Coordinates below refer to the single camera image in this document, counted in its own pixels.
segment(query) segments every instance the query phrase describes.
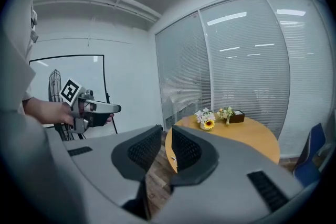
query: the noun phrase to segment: blue chair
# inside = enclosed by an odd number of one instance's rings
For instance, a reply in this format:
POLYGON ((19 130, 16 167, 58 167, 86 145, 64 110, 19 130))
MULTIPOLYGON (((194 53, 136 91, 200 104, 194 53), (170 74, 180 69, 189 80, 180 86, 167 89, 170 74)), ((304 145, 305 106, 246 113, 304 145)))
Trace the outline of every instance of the blue chair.
POLYGON ((294 177, 304 187, 309 186, 320 178, 320 171, 313 163, 313 157, 325 144, 325 139, 321 123, 310 130, 305 147, 293 171, 294 177))

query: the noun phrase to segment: wooden floor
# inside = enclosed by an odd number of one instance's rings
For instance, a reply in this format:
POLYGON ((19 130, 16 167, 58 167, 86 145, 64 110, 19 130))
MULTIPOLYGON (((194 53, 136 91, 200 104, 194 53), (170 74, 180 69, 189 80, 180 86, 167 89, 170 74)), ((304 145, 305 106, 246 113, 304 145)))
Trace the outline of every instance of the wooden floor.
MULTIPOLYGON (((166 133, 163 132, 161 137, 161 149, 146 175, 147 197, 152 217, 159 212, 168 201, 171 195, 169 182, 175 174, 166 156, 164 147, 165 138, 166 133)), ((316 156, 313 161, 316 166, 319 167, 324 159, 325 155, 321 157, 316 156)), ((279 165, 292 173, 297 160, 298 158, 281 159, 279 165)))

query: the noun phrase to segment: yellow flower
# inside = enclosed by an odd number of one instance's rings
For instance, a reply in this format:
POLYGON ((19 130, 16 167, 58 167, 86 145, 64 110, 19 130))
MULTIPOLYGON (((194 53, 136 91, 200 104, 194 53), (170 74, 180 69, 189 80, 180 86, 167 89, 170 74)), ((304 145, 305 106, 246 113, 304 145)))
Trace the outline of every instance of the yellow flower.
POLYGON ((211 129, 215 126, 215 121, 213 120, 207 120, 206 122, 204 122, 204 128, 206 129, 211 129))

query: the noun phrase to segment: round table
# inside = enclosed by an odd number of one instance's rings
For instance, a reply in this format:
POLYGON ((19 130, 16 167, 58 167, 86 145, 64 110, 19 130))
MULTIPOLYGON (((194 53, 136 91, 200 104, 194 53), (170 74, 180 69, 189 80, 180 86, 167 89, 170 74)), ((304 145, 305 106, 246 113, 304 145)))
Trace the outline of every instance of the round table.
MULTIPOLYGON (((221 137, 229 138, 232 140, 236 140, 239 142, 243 142, 253 147, 257 151, 261 152, 276 164, 279 163, 280 160, 279 144, 269 128, 248 117, 245 117, 244 122, 232 123, 230 125, 226 125, 223 120, 218 118, 217 114, 215 114, 215 116, 216 116, 215 126, 210 131, 206 132, 221 137)), ((178 121, 176 125, 201 130, 199 127, 200 125, 197 122, 196 115, 185 117, 180 121, 178 121)), ((176 157, 172 150, 171 128, 167 133, 165 148, 169 163, 173 167, 174 171, 177 173, 177 162, 173 159, 173 157, 174 158, 176 157)))

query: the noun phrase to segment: wooden box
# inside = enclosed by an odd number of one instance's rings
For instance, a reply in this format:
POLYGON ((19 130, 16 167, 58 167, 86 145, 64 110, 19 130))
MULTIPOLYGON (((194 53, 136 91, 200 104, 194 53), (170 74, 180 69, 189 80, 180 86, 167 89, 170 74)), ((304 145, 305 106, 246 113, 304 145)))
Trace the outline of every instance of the wooden box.
POLYGON ((240 110, 234 110, 235 115, 230 117, 230 123, 240 123, 244 122, 245 114, 240 110))

